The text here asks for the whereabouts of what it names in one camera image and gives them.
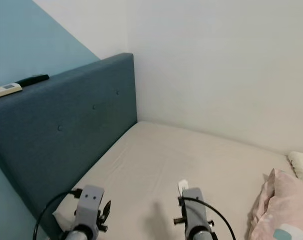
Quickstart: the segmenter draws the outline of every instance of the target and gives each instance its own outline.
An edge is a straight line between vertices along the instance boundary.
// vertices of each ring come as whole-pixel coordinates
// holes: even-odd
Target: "black cable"
[[[41,211],[37,221],[36,221],[36,224],[35,224],[35,227],[33,229],[33,234],[32,234],[32,240],[37,240],[37,231],[38,231],[38,226],[41,222],[41,219],[45,213],[45,211],[48,209],[48,207],[54,202],[56,201],[57,199],[59,199],[60,197],[63,197],[67,194],[73,194],[75,197],[76,197],[76,194],[78,193],[77,190],[71,190],[71,191],[64,191],[56,196],[54,196],[47,204],[46,206],[43,208],[43,210]]]
[[[216,214],[218,214],[218,216],[221,217],[221,219],[225,222],[225,224],[227,225],[229,231],[230,231],[230,234],[232,236],[232,240],[236,240],[236,237],[235,237],[235,234],[233,232],[233,229],[231,227],[231,225],[228,223],[227,219],[218,211],[216,210],[213,206],[209,205],[208,203],[204,202],[204,201],[201,201],[199,199],[196,199],[196,198],[192,198],[192,197],[181,197],[182,200],[187,200],[187,201],[193,201],[193,202],[196,202],[196,203],[199,203],[199,204],[202,204],[204,206],[206,206],[207,208],[210,208],[211,210],[213,210]]]

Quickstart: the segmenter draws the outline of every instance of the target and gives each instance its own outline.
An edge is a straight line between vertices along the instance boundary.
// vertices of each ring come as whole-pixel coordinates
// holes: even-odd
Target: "white mattress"
[[[293,175],[287,158],[231,140],[185,129],[139,122],[88,171],[75,187],[103,187],[101,208],[111,200],[102,240],[183,240],[177,183],[200,187],[205,200],[231,224],[238,240],[247,239],[249,215],[272,168]],[[77,199],[67,196],[55,211],[63,230],[71,227]],[[210,209],[218,239],[232,239]]]

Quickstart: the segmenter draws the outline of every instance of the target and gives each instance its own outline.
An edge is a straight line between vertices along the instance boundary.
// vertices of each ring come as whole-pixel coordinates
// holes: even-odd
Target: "blue headboard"
[[[0,167],[37,217],[136,122],[134,57],[122,53],[1,97]],[[52,240],[59,203],[41,222]]]

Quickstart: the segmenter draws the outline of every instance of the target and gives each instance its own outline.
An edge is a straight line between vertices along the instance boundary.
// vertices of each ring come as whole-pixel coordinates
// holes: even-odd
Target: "pink pillowcase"
[[[252,216],[250,240],[303,240],[303,181],[273,169]]]

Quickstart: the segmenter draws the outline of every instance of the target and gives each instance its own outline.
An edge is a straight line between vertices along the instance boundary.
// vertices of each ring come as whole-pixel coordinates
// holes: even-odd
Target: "bed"
[[[134,57],[122,53],[0,98],[0,167],[37,217],[53,196],[86,184],[112,201],[105,240],[182,240],[177,183],[187,179],[247,239],[250,214],[272,168],[287,157],[205,133],[137,122]],[[55,202],[41,226],[58,239],[77,200]],[[59,225],[52,215],[60,219]],[[231,239],[208,210],[219,239]]]

